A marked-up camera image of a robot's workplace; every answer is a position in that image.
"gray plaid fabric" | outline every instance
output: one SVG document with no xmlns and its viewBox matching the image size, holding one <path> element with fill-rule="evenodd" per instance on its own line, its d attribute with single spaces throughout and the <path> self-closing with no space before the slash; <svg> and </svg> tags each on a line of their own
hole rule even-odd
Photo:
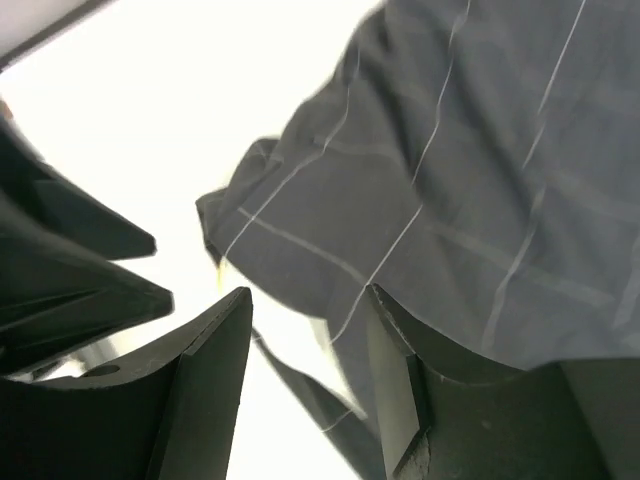
<svg viewBox="0 0 640 480">
<path fill-rule="evenodd" d="M 389 1 L 199 201 L 208 244 L 327 319 L 368 409 L 370 283 L 511 366 L 638 356 L 639 41 L 633 0 Z"/>
</svg>

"black object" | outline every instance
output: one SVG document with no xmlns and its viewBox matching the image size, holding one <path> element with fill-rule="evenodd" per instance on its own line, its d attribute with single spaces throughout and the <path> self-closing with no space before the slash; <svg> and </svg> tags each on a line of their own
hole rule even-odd
<svg viewBox="0 0 640 480">
<path fill-rule="evenodd" d="M 43 228 L 107 260 L 153 255 L 154 238 L 40 161 L 0 117 L 0 189 Z"/>
<path fill-rule="evenodd" d="M 9 29 L 4 38 L 13 41 L 0 44 L 0 71 L 110 1 L 58 0 L 34 6 L 23 0 L 4 0 L 0 16 L 3 27 Z"/>
<path fill-rule="evenodd" d="M 600 390 L 598 382 L 612 384 L 598 380 L 601 374 L 615 378 L 622 369 L 637 384 L 637 361 L 516 370 L 432 330 L 382 289 L 372 287 L 370 294 L 378 315 L 368 325 L 369 355 L 389 478 L 638 478 L 640 460 L 629 454 L 638 446 L 638 395 L 613 401 L 625 406 L 624 412 L 608 413 L 613 424 L 603 421 L 611 405 L 593 406 L 598 396 L 627 393 L 617 381 L 617 391 Z M 576 382 L 582 382 L 581 392 L 574 391 Z M 600 413 L 599 430 L 591 428 L 593 412 L 581 408 L 584 403 Z M 617 448 L 627 453 L 616 453 Z"/>
<path fill-rule="evenodd" d="M 83 378 L 0 380 L 0 478 L 225 478 L 251 337 L 238 289 Z"/>
<path fill-rule="evenodd" d="M 154 245 L 39 162 L 0 119 L 0 375 L 170 313 L 170 292 L 107 261 Z"/>
</svg>

